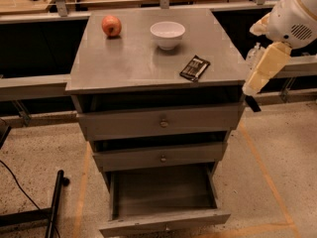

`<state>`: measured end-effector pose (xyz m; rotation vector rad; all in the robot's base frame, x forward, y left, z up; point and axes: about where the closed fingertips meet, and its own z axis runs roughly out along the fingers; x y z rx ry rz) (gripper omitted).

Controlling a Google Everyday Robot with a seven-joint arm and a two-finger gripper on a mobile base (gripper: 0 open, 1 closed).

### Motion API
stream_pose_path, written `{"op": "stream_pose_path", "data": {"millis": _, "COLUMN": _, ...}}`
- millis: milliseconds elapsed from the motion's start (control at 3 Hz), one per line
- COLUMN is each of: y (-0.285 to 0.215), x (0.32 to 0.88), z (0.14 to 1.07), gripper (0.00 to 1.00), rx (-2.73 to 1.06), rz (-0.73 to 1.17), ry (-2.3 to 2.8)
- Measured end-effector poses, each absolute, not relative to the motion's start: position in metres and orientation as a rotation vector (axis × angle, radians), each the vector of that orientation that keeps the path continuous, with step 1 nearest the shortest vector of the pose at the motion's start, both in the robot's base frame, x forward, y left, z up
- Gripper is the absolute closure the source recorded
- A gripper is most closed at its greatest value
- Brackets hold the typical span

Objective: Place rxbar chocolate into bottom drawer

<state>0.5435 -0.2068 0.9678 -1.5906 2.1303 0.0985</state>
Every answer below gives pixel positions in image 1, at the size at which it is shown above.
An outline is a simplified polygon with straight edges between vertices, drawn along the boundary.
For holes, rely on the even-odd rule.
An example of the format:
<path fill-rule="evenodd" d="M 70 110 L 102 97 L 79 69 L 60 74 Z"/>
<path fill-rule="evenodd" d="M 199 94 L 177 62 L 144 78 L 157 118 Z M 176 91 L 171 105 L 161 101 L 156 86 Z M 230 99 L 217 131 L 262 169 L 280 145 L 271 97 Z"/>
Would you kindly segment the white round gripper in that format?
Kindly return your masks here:
<path fill-rule="evenodd" d="M 243 86 L 246 95 L 255 96 L 285 67 L 291 48 L 304 48 L 317 39 L 317 0 L 279 0 L 270 13 L 252 24 L 250 32 L 273 41 Z"/>

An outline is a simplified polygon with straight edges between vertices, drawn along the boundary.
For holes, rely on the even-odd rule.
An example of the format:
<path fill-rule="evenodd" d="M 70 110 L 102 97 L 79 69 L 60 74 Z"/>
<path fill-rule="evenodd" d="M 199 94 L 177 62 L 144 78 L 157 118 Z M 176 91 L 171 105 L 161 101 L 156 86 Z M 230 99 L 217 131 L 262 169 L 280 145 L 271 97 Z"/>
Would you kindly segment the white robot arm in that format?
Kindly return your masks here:
<path fill-rule="evenodd" d="M 317 39 L 317 0 L 279 0 L 273 9 L 255 22 L 250 32 L 265 35 L 271 44 L 260 48 L 243 86 L 247 96 L 255 96 L 288 63 L 292 50 Z"/>

